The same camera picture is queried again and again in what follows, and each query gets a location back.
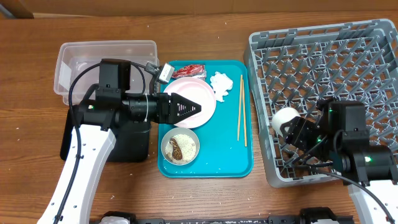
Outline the white cup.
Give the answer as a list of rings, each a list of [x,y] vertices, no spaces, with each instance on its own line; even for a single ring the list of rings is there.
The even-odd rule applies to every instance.
[[[282,133],[282,125],[299,116],[299,112],[295,108],[282,108],[272,117],[272,128],[278,135],[283,136],[284,134]]]

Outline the grey bowl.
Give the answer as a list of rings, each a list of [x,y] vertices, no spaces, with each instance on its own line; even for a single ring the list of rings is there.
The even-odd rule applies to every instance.
[[[197,157],[197,155],[199,153],[199,150],[200,150],[199,138],[197,137],[197,135],[192,130],[187,129],[187,128],[173,128],[169,132],[167,132],[165,134],[165,136],[163,137],[162,141],[161,141],[161,153],[164,156],[165,160],[170,162],[171,164],[177,165],[177,166],[184,166],[184,165],[187,165],[189,163],[186,163],[186,164],[175,164],[165,155],[165,147],[167,145],[167,142],[169,141],[169,139],[172,136],[178,135],[178,134],[186,134],[186,135],[190,136],[194,140],[194,142],[195,142],[195,144],[197,146],[197,153],[196,153],[195,158],[192,161],[190,161],[189,163],[193,162],[196,159],[196,157]]]

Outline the red snack wrapper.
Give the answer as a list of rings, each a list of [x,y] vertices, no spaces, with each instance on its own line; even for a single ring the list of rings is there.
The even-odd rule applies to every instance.
[[[172,78],[185,78],[185,77],[193,77],[199,78],[201,80],[206,79],[206,69],[204,65],[200,64],[190,64],[186,65],[176,71],[174,71]]]

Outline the brown food scrap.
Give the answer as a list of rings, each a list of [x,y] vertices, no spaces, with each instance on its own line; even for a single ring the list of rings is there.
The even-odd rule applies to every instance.
[[[174,138],[169,140],[169,144],[172,147],[172,158],[176,161],[181,161],[183,159],[182,151]]]

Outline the white napkin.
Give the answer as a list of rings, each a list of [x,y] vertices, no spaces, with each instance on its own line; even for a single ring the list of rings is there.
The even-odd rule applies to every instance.
[[[233,87],[233,81],[225,73],[215,72],[215,74],[210,77],[210,85],[215,93],[216,100],[223,103],[224,96],[228,95]]]

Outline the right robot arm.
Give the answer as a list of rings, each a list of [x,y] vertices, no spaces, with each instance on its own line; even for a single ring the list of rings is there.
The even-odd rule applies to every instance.
[[[291,107],[279,110],[272,127],[286,144],[301,150],[302,155],[288,166],[326,174],[343,181],[362,221],[397,223],[396,206],[391,203],[397,190],[397,163],[384,145],[373,146],[366,127],[366,109],[360,101],[319,100],[321,112],[314,123]]]

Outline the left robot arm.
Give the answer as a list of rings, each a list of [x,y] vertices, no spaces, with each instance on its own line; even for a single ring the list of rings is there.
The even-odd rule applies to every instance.
[[[145,133],[151,122],[176,124],[201,112],[201,105],[177,93],[156,93],[155,83],[169,82],[174,68],[104,58],[78,105],[69,99],[72,122],[68,155],[49,205],[39,223],[89,223],[104,165],[117,140]]]

